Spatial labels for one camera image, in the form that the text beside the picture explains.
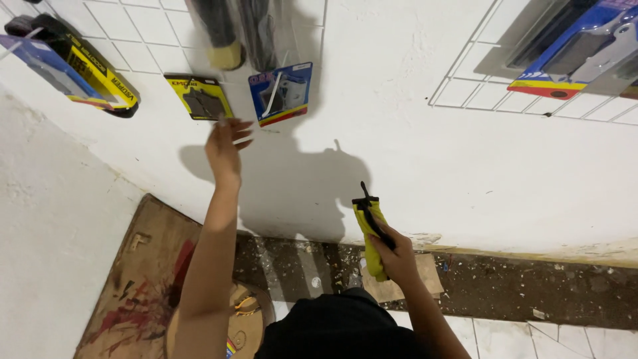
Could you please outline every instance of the person's left hand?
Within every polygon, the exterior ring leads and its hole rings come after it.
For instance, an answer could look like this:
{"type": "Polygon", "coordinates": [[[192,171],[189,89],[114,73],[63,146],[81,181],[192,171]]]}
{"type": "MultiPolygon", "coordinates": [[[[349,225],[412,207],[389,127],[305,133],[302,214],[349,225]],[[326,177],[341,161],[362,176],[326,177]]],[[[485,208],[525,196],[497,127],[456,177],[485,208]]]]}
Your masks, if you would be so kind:
{"type": "Polygon", "coordinates": [[[241,185],[241,160],[239,150],[250,145],[253,140],[233,144],[234,141],[250,136],[253,132],[248,128],[252,121],[229,118],[217,122],[204,146],[206,157],[215,176],[216,186],[241,185]]]}

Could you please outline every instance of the yellow cloth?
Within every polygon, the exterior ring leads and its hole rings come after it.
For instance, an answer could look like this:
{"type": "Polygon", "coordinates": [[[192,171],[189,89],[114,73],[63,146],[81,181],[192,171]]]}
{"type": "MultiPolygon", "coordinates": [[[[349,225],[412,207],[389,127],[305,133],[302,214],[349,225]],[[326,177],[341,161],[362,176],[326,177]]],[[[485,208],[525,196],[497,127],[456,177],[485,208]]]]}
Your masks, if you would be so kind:
{"type": "MultiPolygon", "coordinates": [[[[386,223],[385,218],[383,217],[383,213],[381,213],[381,208],[379,208],[379,201],[370,201],[372,207],[368,207],[370,212],[376,218],[379,218],[386,223]]],[[[377,282],[383,282],[384,280],[388,280],[388,275],[385,274],[383,270],[383,265],[381,264],[381,255],[376,251],[372,243],[370,243],[370,239],[368,239],[368,235],[372,234],[374,236],[379,237],[379,235],[372,230],[370,225],[366,221],[366,217],[362,210],[357,209],[357,204],[353,204],[352,208],[355,210],[355,216],[357,216],[357,222],[359,223],[359,227],[364,234],[364,240],[366,241],[366,266],[367,271],[373,276],[377,282]]]]}

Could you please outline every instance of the white tile floor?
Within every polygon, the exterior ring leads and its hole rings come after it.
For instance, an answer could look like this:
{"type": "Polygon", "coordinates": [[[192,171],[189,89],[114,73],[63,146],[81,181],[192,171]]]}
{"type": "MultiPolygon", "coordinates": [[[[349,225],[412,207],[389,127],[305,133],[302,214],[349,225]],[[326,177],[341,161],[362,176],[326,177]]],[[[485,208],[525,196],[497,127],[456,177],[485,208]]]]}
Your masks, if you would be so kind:
{"type": "MultiPolygon", "coordinates": [[[[274,302],[277,320],[294,303],[274,302]]],[[[389,310],[412,329],[407,312],[389,310]]],[[[638,332],[547,322],[511,322],[446,316],[472,359],[638,359],[638,332]]]]}

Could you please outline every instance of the debris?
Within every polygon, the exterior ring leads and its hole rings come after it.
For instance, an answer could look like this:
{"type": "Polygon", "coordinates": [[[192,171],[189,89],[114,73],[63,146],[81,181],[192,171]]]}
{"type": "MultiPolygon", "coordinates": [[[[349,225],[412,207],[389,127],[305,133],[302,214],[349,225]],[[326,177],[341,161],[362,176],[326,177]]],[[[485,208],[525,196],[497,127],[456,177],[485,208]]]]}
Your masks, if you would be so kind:
{"type": "Polygon", "coordinates": [[[532,309],[531,313],[534,314],[535,317],[545,320],[545,313],[541,312],[540,310],[532,309]]]}

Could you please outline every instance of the brake pad package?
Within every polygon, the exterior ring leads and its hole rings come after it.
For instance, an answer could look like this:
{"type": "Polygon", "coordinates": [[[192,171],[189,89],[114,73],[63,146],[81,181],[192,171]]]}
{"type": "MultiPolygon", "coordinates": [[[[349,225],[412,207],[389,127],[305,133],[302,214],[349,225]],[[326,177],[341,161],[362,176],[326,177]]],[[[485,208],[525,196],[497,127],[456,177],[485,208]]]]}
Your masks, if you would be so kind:
{"type": "Polygon", "coordinates": [[[248,78],[259,126],[308,113],[313,63],[303,63],[248,78]]]}
{"type": "Polygon", "coordinates": [[[138,109],[133,88],[116,74],[91,44],[54,17],[21,16],[4,26],[0,44],[71,101],[93,105],[111,115],[130,118],[138,109]],[[41,28],[32,39],[24,38],[41,28]]]}
{"type": "Polygon", "coordinates": [[[210,77],[166,74],[164,78],[173,88],[192,119],[217,121],[233,117],[226,96],[216,79],[210,77]]]}
{"type": "Polygon", "coordinates": [[[605,74],[608,91],[598,86],[597,93],[618,95],[638,77],[630,65],[638,54],[637,22],[635,0],[599,0],[508,90],[568,100],[605,74]]]}

